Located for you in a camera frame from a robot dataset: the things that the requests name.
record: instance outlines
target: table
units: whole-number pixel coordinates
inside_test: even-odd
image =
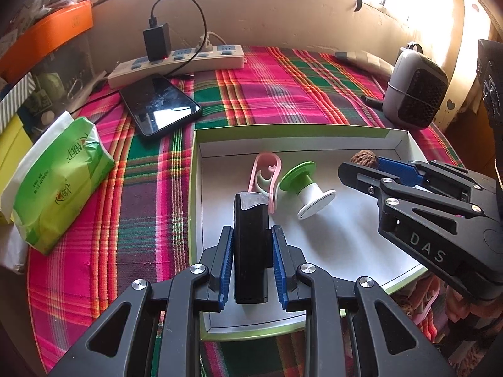
[[[202,105],[195,128],[253,123],[338,123],[393,128],[362,94],[382,98],[369,74],[328,54],[244,47],[242,70],[201,72],[173,83]],[[145,144],[108,86],[81,115],[98,120],[115,169],[53,252],[30,249],[28,297],[35,340],[49,371],[130,282],[173,277],[189,264],[188,190],[194,126]],[[430,160],[461,165],[431,125],[412,133]],[[303,332],[201,345],[203,376],[302,376]]]

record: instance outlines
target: blue gripper pad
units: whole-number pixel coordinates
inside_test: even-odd
[[[233,231],[229,232],[229,239],[227,240],[227,246],[225,247],[225,255],[222,262],[222,270],[220,271],[220,293],[218,294],[218,305],[223,310],[227,299],[229,298],[229,287],[230,287],[230,272],[232,270],[232,258],[234,254],[232,253],[232,242],[233,242]]]
[[[385,159],[379,157],[378,169],[389,174],[400,177],[403,185],[414,187],[423,183],[423,176],[419,174],[412,164],[403,163],[401,161]]]
[[[286,310],[288,304],[288,294],[286,289],[286,274],[283,261],[281,259],[280,247],[278,239],[273,231],[273,269],[274,278],[276,279],[276,289],[278,290],[278,299],[283,310]]]

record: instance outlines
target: striped paper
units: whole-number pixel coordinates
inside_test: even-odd
[[[3,98],[0,102],[0,134],[2,134],[9,121],[34,90],[35,82],[31,73],[28,73]]]

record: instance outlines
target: white power strip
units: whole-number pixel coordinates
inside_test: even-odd
[[[108,76],[111,88],[132,84],[153,74],[165,75],[188,60],[197,48],[172,51],[166,59],[149,62],[147,57],[123,62]],[[245,54],[241,45],[214,45],[212,51],[200,52],[189,64],[174,75],[217,69],[242,69]]]

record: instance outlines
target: black charger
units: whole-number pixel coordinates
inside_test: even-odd
[[[148,19],[150,28],[143,30],[143,40],[145,41],[145,49],[147,49],[147,57],[150,62],[161,61],[168,57],[171,52],[171,40],[169,39],[168,23],[157,25],[154,18]]]

